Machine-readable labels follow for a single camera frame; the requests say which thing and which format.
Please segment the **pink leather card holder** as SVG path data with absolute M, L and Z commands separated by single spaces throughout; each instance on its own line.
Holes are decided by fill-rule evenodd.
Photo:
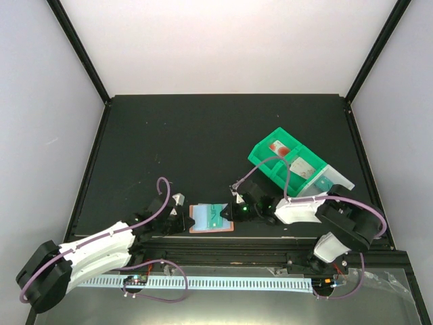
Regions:
M 189 216 L 194 225 L 189 229 L 191 234 L 209 234 L 232 232 L 234 222 L 221 217 L 221 212 L 227 204 L 195 204 L 189 206 Z

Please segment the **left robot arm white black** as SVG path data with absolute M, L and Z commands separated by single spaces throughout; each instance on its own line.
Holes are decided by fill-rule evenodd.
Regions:
M 81 240 L 42 243 L 16 276 L 20 302 L 36 313 L 55 307 L 79 284 L 114 269 L 137 270 L 145 263 L 143 245 L 153 237 L 189 230 L 195 221 L 183 209 L 183 197 L 153 199 L 141 213 Z

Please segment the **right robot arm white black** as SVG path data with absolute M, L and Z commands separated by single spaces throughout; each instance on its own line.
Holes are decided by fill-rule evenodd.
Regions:
M 234 223 L 263 221 L 267 225 L 321 224 L 325 233 L 307 253 L 294 253 L 289 262 L 299 270 L 326 274 L 336 259 L 351 251 L 365 253 L 387 229 L 375 207 L 354 199 L 350 190 L 333 185 L 329 190 L 303 197 L 271 196 L 247 181 L 236 187 L 235 198 L 220 212 Z

